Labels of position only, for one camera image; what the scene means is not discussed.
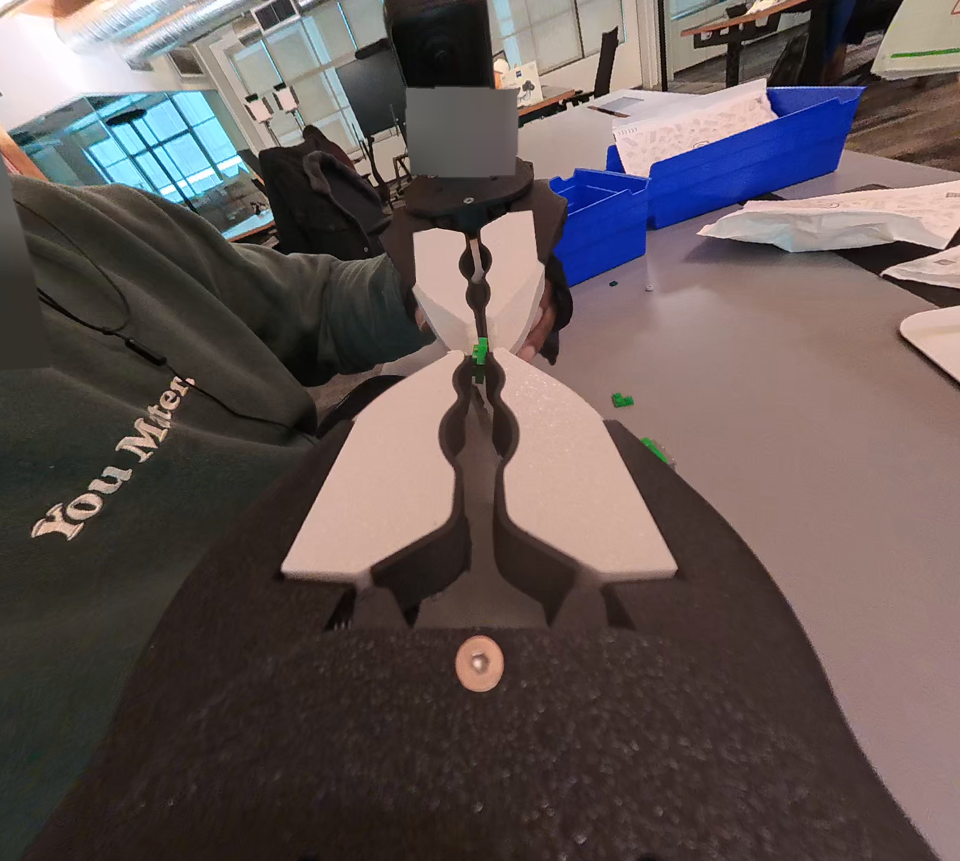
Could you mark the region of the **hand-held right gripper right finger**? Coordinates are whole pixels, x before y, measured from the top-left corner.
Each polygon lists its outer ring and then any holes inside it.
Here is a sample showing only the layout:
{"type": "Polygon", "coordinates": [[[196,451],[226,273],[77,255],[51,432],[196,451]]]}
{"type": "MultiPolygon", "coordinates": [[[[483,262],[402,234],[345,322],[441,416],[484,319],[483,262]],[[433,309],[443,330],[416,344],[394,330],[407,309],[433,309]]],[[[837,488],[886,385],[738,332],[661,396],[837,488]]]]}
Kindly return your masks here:
{"type": "Polygon", "coordinates": [[[605,625],[623,584],[672,581],[678,563],[628,464],[650,453],[580,394],[509,351],[487,362],[496,567],[549,627],[605,625]]]}

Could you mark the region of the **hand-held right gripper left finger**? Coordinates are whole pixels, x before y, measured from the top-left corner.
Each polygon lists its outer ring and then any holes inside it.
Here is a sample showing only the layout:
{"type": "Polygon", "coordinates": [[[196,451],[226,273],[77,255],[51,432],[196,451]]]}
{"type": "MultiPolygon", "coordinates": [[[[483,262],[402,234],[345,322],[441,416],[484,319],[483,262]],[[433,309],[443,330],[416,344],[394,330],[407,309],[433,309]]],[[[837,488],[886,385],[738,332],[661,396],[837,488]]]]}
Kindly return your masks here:
{"type": "Polygon", "coordinates": [[[343,429],[281,564],[293,584],[342,589],[354,628],[414,628],[472,565],[464,475],[472,362],[453,351],[400,379],[343,429]]]}

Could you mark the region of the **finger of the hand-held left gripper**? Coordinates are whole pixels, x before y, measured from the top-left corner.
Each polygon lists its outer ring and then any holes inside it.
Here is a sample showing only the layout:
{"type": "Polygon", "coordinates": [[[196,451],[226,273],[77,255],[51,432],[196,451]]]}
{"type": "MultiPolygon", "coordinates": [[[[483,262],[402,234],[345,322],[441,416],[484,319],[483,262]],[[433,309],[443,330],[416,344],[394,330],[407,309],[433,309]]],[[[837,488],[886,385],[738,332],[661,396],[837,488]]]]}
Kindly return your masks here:
{"type": "Polygon", "coordinates": [[[534,213],[511,211],[489,222],[479,243],[489,254],[486,338],[494,350],[518,353],[538,317],[546,283],[534,213]]]}
{"type": "Polygon", "coordinates": [[[469,278],[461,269],[467,237],[429,229],[413,234],[414,288],[418,309],[450,351],[473,355],[478,343],[476,315],[469,303],[469,278]]]}

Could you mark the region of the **blue plastic bin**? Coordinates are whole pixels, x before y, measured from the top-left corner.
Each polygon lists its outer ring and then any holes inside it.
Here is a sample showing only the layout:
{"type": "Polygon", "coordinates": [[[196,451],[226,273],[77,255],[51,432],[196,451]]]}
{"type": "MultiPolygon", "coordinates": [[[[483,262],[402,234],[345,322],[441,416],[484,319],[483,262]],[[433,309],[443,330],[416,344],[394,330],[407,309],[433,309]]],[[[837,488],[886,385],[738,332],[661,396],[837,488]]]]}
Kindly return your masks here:
{"type": "Polygon", "coordinates": [[[611,147],[595,188],[640,202],[659,230],[820,178],[838,168],[864,90],[770,88],[774,121],[656,163],[648,178],[626,174],[611,147]]]}
{"type": "Polygon", "coordinates": [[[570,287],[645,255],[648,183],[639,176],[590,169],[549,180],[551,190],[567,202],[555,255],[570,287]]]}

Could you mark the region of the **white and wooden book stand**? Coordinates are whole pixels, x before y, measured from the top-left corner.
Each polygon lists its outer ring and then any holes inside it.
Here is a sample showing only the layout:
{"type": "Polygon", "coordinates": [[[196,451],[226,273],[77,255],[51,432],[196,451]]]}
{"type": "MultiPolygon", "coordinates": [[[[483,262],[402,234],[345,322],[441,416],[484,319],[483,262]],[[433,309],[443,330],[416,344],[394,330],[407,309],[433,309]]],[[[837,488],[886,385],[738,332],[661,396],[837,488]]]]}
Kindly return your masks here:
{"type": "Polygon", "coordinates": [[[959,306],[908,315],[899,335],[952,380],[959,382],[959,306]]]}

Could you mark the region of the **brick instruction booklet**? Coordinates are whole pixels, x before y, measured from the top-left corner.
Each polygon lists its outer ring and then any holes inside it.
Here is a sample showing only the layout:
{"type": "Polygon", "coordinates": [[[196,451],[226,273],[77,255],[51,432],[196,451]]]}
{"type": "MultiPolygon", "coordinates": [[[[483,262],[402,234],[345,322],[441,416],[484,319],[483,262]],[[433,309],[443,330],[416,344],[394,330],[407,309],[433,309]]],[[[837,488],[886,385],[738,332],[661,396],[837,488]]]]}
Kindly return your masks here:
{"type": "Polygon", "coordinates": [[[883,80],[959,71],[959,0],[903,0],[870,72],[883,80]]]}

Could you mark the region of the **person's left forearm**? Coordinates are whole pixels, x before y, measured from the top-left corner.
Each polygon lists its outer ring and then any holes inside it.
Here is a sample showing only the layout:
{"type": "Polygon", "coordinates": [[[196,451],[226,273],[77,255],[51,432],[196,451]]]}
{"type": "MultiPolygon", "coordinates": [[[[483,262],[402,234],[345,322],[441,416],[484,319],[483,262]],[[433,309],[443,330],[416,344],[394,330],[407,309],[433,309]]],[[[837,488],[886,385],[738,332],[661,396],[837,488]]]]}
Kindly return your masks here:
{"type": "Polygon", "coordinates": [[[357,375],[435,342],[426,317],[387,255],[338,260],[233,251],[222,303],[304,387],[357,375]]]}

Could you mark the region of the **side desk with small posters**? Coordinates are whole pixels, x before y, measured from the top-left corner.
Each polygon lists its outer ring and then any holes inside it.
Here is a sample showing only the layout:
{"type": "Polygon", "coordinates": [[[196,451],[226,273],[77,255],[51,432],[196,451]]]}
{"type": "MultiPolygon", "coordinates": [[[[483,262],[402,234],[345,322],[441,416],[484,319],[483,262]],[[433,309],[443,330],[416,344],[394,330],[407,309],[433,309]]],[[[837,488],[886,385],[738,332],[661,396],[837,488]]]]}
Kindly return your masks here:
{"type": "Polygon", "coordinates": [[[514,66],[510,70],[510,75],[503,76],[501,87],[516,90],[517,117],[520,127],[593,98],[591,91],[544,85],[537,64],[533,61],[514,66]]]}

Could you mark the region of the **office desk with orange edge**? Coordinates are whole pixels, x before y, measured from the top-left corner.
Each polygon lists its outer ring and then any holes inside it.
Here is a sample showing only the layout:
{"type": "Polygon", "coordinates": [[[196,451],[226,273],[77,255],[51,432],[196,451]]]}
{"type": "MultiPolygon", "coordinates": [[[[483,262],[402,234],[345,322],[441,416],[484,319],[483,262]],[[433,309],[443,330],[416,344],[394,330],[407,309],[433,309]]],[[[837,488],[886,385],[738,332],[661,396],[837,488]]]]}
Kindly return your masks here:
{"type": "Polygon", "coordinates": [[[726,48],[725,86],[739,85],[743,47],[776,33],[782,15],[809,13],[807,37],[803,48],[797,79],[794,85],[814,87],[822,83],[826,63],[827,34],[830,27],[830,12],[836,0],[778,0],[762,3],[735,17],[722,17],[699,27],[689,27],[681,32],[683,38],[693,39],[695,49],[719,46],[726,48]]]}

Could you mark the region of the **person's left hand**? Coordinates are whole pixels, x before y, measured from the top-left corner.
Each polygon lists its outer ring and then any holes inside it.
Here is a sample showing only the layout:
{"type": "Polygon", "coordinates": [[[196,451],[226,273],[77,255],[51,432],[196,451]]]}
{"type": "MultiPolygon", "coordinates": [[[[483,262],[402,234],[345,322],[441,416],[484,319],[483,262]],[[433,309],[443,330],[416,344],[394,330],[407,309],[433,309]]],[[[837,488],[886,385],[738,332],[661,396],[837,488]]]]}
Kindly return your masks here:
{"type": "Polygon", "coordinates": [[[553,284],[547,280],[544,284],[532,327],[521,349],[517,352],[517,357],[520,360],[531,362],[542,351],[548,337],[554,330],[556,320],[557,308],[554,300],[553,284]]]}

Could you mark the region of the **black monitor screen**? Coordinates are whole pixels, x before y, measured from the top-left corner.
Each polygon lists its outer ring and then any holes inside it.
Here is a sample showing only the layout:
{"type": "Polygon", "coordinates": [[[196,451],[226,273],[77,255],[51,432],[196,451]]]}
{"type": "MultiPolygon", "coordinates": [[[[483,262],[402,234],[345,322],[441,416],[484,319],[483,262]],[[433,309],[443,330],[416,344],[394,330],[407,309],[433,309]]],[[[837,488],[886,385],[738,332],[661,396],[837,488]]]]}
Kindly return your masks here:
{"type": "Polygon", "coordinates": [[[369,45],[334,72],[362,137],[393,128],[405,135],[406,87],[389,41],[369,45]]]}

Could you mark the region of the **paper bag with line drawings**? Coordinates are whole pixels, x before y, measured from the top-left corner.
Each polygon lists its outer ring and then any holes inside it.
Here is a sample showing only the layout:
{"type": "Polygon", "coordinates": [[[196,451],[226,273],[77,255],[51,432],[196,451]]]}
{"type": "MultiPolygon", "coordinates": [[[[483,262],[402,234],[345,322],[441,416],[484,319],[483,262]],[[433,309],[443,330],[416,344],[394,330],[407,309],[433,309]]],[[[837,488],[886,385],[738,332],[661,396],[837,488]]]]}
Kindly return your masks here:
{"type": "Polygon", "coordinates": [[[947,247],[959,229],[959,182],[800,199],[755,199],[699,235],[771,245],[791,253],[904,242],[947,247]]]}
{"type": "Polygon", "coordinates": [[[617,126],[613,129],[614,147],[626,174],[647,178],[656,163],[777,118],[767,82],[758,79],[700,96],[693,106],[673,105],[656,116],[617,126]]]}

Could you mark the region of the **person's green sweatshirt torso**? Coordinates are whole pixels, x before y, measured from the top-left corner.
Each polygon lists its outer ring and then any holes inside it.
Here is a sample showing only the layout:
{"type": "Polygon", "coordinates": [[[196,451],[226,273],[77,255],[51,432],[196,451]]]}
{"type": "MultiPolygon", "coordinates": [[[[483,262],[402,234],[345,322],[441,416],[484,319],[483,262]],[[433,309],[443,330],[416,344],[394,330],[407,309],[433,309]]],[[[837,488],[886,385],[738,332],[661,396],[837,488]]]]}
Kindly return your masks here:
{"type": "Polygon", "coordinates": [[[10,186],[52,361],[2,381],[2,859],[19,859],[186,576],[318,414],[222,302],[244,244],[135,188],[10,186]]]}

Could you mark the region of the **flat white paper bag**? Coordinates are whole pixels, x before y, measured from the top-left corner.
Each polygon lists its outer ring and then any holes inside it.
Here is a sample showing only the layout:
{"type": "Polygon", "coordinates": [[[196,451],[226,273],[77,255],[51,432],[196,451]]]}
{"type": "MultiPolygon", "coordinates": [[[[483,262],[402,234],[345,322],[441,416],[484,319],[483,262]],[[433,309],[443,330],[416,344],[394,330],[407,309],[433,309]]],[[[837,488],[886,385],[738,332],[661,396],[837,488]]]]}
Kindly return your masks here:
{"type": "Polygon", "coordinates": [[[901,262],[882,270],[882,278],[959,289],[959,246],[901,262]]]}

